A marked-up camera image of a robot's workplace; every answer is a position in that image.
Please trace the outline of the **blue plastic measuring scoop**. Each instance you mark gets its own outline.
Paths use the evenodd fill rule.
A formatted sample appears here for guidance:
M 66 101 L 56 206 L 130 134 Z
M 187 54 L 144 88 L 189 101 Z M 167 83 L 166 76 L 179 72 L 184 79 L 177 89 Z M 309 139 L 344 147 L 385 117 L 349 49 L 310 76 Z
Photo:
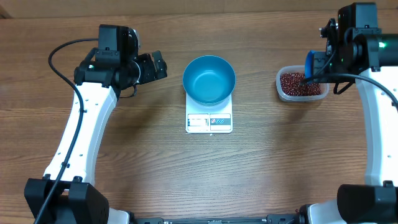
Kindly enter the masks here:
M 307 54 L 307 57 L 305 59 L 305 78 L 310 78 L 313 76 L 313 64 L 314 64 L 314 56 L 317 51 L 310 50 Z

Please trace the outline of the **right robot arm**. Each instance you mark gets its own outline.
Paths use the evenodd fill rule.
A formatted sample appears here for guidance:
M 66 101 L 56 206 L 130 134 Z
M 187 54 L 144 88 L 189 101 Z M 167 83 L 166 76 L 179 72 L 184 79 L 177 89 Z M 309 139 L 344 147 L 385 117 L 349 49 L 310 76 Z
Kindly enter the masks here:
M 334 200 L 300 209 L 306 223 L 397 222 L 397 35 L 383 34 L 373 2 L 342 7 L 320 29 L 326 49 L 311 51 L 305 82 L 355 85 L 363 105 L 367 165 L 363 185 L 343 184 Z

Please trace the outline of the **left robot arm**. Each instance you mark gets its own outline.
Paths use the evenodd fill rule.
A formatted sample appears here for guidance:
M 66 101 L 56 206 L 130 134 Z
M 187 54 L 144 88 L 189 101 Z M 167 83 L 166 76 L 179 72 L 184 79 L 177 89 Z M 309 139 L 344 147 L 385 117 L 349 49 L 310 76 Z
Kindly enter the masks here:
M 71 113 L 59 147 L 24 196 L 36 223 L 134 223 L 134 214 L 110 207 L 95 188 L 95 169 L 108 119 L 121 92 L 167 76 L 159 51 L 140 54 L 139 34 L 102 24 L 97 47 L 75 68 Z

